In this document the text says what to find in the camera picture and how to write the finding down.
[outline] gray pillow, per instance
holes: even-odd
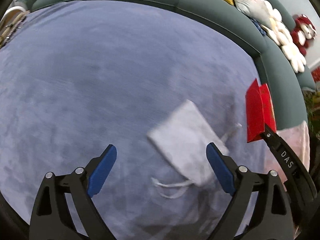
[[[272,29],[270,14],[264,0],[234,0],[237,9],[243,14],[257,20]]]

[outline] silver rivet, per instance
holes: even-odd
[[[276,177],[278,176],[278,172],[276,171],[270,171],[271,176]]]
[[[246,166],[240,166],[239,167],[239,171],[241,171],[241,172],[247,172],[248,171],[248,168],[246,167]]]
[[[76,174],[81,174],[82,172],[84,172],[84,168],[82,167],[76,168]]]
[[[50,179],[52,176],[53,176],[53,173],[52,173],[52,172],[48,172],[48,173],[45,175],[45,177],[46,177],[47,179]]]

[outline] pink fabric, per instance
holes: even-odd
[[[296,127],[277,131],[277,134],[286,141],[286,143],[291,147],[291,149],[299,157],[299,159],[301,160],[301,162],[303,163],[307,171],[309,171],[309,167],[310,167],[309,140],[310,139],[309,139],[308,126],[306,121],[303,121],[302,124]],[[278,172],[282,183],[284,183],[287,180],[287,177],[282,171],[276,158],[270,152],[268,146],[266,146],[264,171],[265,173],[268,173],[270,170],[275,170]]]

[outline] red envelope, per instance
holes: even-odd
[[[275,114],[267,84],[259,87],[257,79],[251,84],[245,95],[247,114],[247,142],[262,139],[264,125],[276,132]]]

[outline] gray drawstring bag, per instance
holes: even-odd
[[[213,142],[223,155],[229,150],[224,142],[235,129],[226,133],[221,139],[212,130],[196,105],[186,100],[180,107],[161,123],[148,132],[148,138],[155,144],[167,161],[186,177],[186,181],[173,184],[163,184],[152,178],[159,194],[165,198],[178,198],[188,187],[195,184],[198,187],[205,185],[213,176],[213,170],[206,157],[206,147]],[[160,188],[179,188],[171,195],[160,192]]]

